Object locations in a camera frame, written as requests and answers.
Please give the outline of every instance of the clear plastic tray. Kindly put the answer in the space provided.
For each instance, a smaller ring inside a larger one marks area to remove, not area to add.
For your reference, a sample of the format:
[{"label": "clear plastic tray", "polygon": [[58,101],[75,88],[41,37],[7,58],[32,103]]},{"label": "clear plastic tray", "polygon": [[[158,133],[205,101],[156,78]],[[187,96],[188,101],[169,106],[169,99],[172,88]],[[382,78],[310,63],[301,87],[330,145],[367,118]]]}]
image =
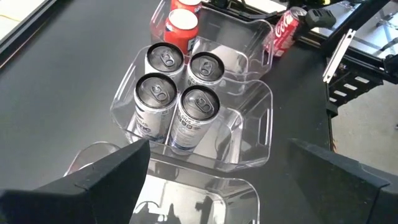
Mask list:
[{"label": "clear plastic tray", "polygon": [[[113,144],[97,142],[78,153],[65,175],[118,149]],[[256,190],[245,180],[215,177],[150,159],[146,181],[130,223],[155,223],[144,220],[157,217],[157,223],[167,219],[168,223],[176,224],[255,224],[259,223],[259,206]]]},{"label": "clear plastic tray", "polygon": [[[144,75],[143,48],[126,72],[111,105],[113,121],[130,142],[135,132],[133,90]],[[230,172],[265,164],[269,158],[272,133],[272,92],[262,81],[237,82],[223,78],[215,92],[221,109],[215,122],[189,156],[173,152],[170,146],[152,144],[151,151],[211,169]]]},{"label": "clear plastic tray", "polygon": [[[161,0],[152,19],[152,43],[162,42],[165,20],[169,16],[170,0]],[[193,54],[208,51],[224,62],[227,78],[237,81],[258,80],[271,69],[274,33],[265,20],[244,22],[216,10],[202,7],[199,33]]]}]

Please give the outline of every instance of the red can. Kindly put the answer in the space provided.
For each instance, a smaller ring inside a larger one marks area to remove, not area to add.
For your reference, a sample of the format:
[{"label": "red can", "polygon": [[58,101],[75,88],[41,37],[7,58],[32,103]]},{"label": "red can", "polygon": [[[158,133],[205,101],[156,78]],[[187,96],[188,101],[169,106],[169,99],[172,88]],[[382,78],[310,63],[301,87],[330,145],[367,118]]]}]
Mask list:
[{"label": "red can", "polygon": [[166,19],[164,40],[189,54],[198,35],[198,18],[186,9],[174,9]]},{"label": "red can", "polygon": [[201,0],[172,0],[171,10],[174,9],[186,9],[199,17]]},{"label": "red can", "polygon": [[280,18],[274,31],[274,56],[282,56],[293,44],[293,35],[300,25],[299,16],[305,16],[306,10],[300,7],[291,7]]}]

